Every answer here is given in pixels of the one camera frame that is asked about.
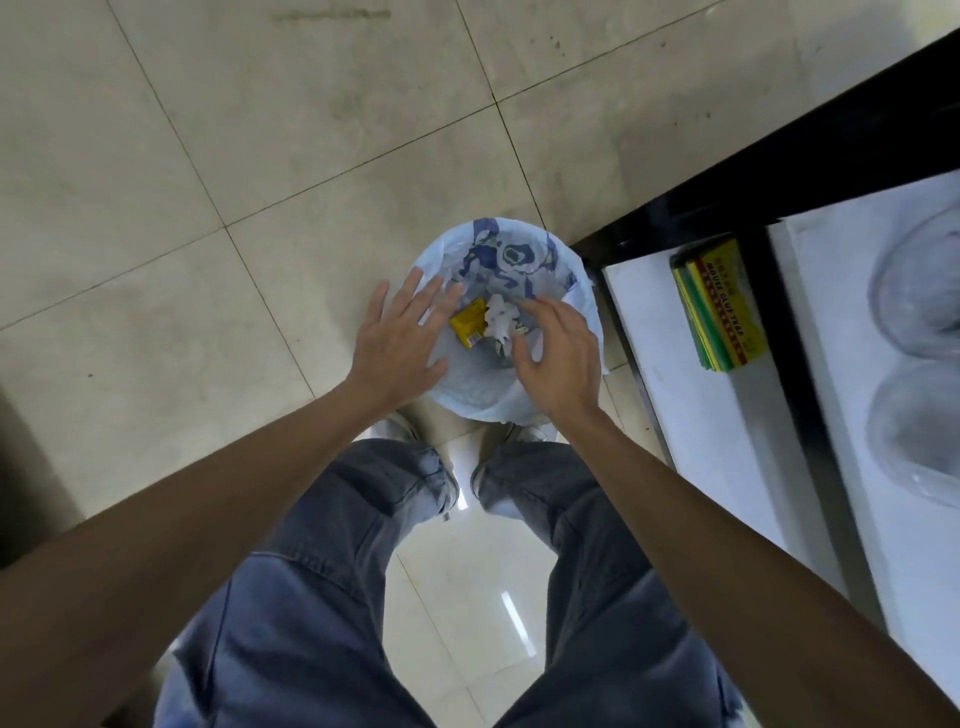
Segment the person's right hand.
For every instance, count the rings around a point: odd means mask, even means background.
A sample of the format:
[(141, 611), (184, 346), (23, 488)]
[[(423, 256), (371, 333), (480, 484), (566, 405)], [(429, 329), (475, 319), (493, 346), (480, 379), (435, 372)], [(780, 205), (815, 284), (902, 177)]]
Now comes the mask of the person's right hand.
[(568, 303), (552, 297), (522, 300), (542, 335), (532, 381), (520, 381), (536, 407), (560, 432), (582, 424), (600, 410), (601, 347), (586, 319)]

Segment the person's left hand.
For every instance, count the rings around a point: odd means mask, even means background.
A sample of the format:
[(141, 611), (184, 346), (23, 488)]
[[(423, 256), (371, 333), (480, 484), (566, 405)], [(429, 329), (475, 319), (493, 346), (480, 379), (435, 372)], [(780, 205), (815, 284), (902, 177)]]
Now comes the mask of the person's left hand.
[(400, 287), (385, 301), (378, 324), (366, 324), (366, 315), (357, 335), (347, 389), (363, 407), (382, 417), (413, 402), (436, 384), (425, 383), (441, 334), (450, 324), (461, 300), (463, 285), (445, 282), (434, 305), (421, 321), (409, 320), (409, 303), (431, 278), (414, 267)]

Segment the person's right forearm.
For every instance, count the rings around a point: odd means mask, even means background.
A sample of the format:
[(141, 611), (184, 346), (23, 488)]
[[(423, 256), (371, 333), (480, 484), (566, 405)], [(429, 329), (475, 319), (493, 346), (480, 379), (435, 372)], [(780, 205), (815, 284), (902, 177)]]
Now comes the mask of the person's right forearm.
[(597, 404), (549, 416), (764, 728), (960, 728), (960, 709), (891, 637)]

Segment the person's left forearm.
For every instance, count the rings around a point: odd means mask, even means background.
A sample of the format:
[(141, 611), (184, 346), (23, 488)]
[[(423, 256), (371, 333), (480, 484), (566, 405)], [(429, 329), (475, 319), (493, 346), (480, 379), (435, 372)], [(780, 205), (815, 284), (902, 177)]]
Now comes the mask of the person's left forearm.
[(0, 571), (0, 724), (97, 728), (362, 431), (397, 408), (349, 378)]

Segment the white crumpled paper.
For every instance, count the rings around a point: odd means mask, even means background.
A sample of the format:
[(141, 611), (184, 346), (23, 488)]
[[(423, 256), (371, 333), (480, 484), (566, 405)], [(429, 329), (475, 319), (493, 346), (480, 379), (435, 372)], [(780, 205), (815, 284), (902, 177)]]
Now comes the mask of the white crumpled paper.
[(483, 336), (493, 342), (498, 356), (511, 358), (514, 334), (525, 335), (530, 328), (521, 320), (520, 308), (500, 294), (492, 294), (485, 311)]

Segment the yellow crumpled packet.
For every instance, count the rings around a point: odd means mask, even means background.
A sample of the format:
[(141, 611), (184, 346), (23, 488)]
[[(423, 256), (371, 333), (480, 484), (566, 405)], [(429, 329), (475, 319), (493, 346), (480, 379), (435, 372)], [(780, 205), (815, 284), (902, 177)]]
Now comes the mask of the yellow crumpled packet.
[(476, 297), (449, 319), (453, 333), (465, 349), (474, 348), (486, 337), (487, 310), (486, 300)]

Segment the white blue printed bin bag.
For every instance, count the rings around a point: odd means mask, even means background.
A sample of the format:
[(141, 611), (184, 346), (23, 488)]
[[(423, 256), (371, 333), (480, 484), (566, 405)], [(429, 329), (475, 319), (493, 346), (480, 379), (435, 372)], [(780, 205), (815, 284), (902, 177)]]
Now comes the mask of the white blue printed bin bag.
[[(604, 343), (594, 285), (581, 258), (534, 224), (500, 217), (459, 224), (435, 239), (414, 267), (423, 270), (423, 284), (436, 276), (462, 284), (453, 315), (478, 297), (488, 302), (500, 294), (519, 306), (546, 296), (577, 310), (599, 345)], [(534, 318), (520, 312), (530, 329), (524, 335), (529, 350), (540, 359), (543, 335)], [(513, 359), (499, 356), (492, 340), (484, 338), (466, 349), (449, 324), (438, 338), (434, 358), (448, 359), (447, 373), (429, 391), (439, 406), (483, 423), (531, 426), (544, 418), (520, 383)]]

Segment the white shelf board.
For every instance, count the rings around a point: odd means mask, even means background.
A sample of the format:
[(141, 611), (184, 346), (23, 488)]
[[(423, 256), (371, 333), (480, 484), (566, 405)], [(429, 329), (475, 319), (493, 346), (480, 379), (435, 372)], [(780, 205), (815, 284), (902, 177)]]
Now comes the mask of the white shelf board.
[(770, 353), (701, 366), (667, 249), (604, 269), (676, 470), (748, 527), (850, 595)]

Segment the yellow green trap pack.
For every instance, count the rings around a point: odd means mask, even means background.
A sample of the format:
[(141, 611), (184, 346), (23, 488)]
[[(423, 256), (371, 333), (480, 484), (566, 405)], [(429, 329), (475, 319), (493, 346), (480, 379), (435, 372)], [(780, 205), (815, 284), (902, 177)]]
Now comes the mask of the yellow green trap pack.
[(729, 373), (768, 351), (738, 238), (721, 236), (674, 252), (669, 268), (704, 370)]

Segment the blue denim jeans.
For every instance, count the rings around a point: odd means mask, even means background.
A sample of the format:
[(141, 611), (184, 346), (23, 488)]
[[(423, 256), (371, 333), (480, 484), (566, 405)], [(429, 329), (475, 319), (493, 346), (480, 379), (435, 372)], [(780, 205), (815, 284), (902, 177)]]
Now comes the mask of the blue denim jeans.
[[(741, 695), (566, 443), (498, 445), (486, 513), (557, 555), (545, 672), (496, 728), (743, 728)], [(174, 647), (156, 728), (433, 728), (382, 645), (386, 570), (455, 502), (432, 446), (367, 438), (321, 474)]]

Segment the clear plastic container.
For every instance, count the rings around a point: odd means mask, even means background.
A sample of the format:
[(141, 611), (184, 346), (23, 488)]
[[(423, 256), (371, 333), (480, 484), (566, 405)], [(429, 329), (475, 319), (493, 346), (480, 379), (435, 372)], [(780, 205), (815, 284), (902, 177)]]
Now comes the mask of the clear plastic container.
[(914, 227), (875, 266), (870, 314), (907, 356), (960, 361), (960, 202)]
[(890, 372), (870, 404), (867, 441), (895, 485), (960, 509), (960, 362), (912, 361)]

